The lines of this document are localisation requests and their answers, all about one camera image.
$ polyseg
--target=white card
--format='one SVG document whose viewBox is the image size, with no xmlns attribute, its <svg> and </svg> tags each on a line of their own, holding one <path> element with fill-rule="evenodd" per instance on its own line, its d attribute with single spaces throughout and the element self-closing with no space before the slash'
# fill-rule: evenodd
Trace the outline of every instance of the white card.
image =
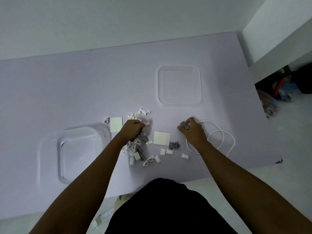
<svg viewBox="0 0 312 234">
<path fill-rule="evenodd" d="M 110 126 L 111 132 L 119 132 L 122 128 L 122 117 L 112 117 Z"/>
<path fill-rule="evenodd" d="M 155 131 L 153 143 L 164 145 L 164 146 L 169 146 L 170 133 Z"/>
</svg>

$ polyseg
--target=clear plastic container lid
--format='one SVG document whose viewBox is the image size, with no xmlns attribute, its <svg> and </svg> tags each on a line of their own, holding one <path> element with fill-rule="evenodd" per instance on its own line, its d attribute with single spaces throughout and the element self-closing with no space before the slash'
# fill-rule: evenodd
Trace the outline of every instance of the clear plastic container lid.
<svg viewBox="0 0 312 234">
<path fill-rule="evenodd" d="M 70 184 L 102 152 L 109 143 L 106 127 L 80 127 L 47 135 L 38 151 L 40 180 L 58 177 L 63 184 Z"/>
<path fill-rule="evenodd" d="M 165 107 L 194 107 L 202 100 L 200 72 L 194 66 L 158 70 L 157 98 Z"/>
</svg>

